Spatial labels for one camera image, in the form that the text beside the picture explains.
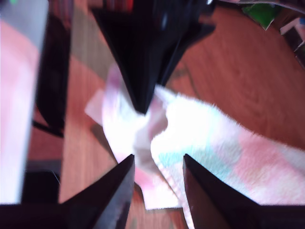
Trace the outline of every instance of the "green object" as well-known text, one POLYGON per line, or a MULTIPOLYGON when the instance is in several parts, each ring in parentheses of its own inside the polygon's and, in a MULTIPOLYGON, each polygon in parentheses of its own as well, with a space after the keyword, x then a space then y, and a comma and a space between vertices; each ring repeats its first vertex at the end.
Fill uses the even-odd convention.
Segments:
POLYGON ((280 10, 280 6, 265 3, 258 3, 249 7, 243 7, 243 12, 259 23, 265 30, 268 29, 280 10))

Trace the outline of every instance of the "black plastic part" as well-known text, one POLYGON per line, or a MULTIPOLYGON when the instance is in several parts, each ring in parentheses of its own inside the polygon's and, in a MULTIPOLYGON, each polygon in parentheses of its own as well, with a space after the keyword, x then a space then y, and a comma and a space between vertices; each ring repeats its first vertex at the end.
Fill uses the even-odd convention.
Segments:
POLYGON ((130 155, 97 182, 62 204, 0 206, 0 228, 124 229, 134 185, 130 155))
POLYGON ((135 110, 145 114, 155 85, 164 86, 185 50, 214 31, 198 22, 207 9, 214 8, 201 0, 134 0, 131 13, 91 8, 135 110))
POLYGON ((196 229, 305 228, 305 206, 261 206, 219 180, 187 154, 183 158, 183 174, 196 229))

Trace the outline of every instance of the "wooden floor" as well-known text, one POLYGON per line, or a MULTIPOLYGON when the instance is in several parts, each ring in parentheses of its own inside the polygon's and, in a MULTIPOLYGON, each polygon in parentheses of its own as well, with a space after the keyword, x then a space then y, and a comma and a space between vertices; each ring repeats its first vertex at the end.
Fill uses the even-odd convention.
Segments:
POLYGON ((217 8, 213 18, 215 32, 186 52, 169 87, 216 104, 254 132, 305 149, 305 71, 283 36, 236 10, 217 8))
MULTIPOLYGON (((216 104, 256 133, 305 149, 305 71, 284 38, 235 10, 217 8, 213 18, 215 32, 186 52, 167 86, 216 104)), ((111 62, 86 0, 75 0, 61 202, 115 165, 84 113, 88 100, 105 86, 111 62)), ((135 188, 126 228, 185 227, 181 210, 145 211, 135 188)))

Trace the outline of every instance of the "black pointed object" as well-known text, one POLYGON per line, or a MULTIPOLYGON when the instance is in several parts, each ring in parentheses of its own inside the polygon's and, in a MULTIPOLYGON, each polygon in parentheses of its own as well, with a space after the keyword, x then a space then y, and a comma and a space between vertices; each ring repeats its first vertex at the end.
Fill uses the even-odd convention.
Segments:
POLYGON ((130 155, 62 204, 0 206, 1 229, 124 229, 134 185, 130 155))
POLYGON ((305 206, 259 205, 219 180, 187 154, 183 158, 183 175, 196 229, 305 228, 305 206))
POLYGON ((132 12, 91 8, 135 110, 145 114, 155 85, 164 86, 185 50, 214 31, 198 22, 213 9, 204 0, 134 0, 132 12))

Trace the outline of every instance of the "towel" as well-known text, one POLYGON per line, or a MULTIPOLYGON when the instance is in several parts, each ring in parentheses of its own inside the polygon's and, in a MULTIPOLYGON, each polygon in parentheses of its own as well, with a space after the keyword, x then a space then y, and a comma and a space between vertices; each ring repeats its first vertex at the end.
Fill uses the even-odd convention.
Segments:
POLYGON ((190 229, 186 153, 259 204, 305 204, 305 152, 252 133, 212 104, 156 86, 147 114, 139 114, 114 65, 85 112, 103 126, 118 162, 135 154, 145 208, 182 207, 190 229))
POLYGON ((259 204, 305 204, 305 152, 252 133, 217 107, 178 95, 167 106, 168 126, 151 143, 158 168, 194 228, 183 181, 189 154, 224 183, 259 204))
POLYGON ((167 126, 165 109, 157 96, 153 98, 146 115, 136 112, 118 66, 112 65, 105 91, 96 92, 88 102, 85 113, 103 126, 118 163, 134 154, 134 180, 142 190, 147 210, 181 207, 150 152, 151 140, 167 126))

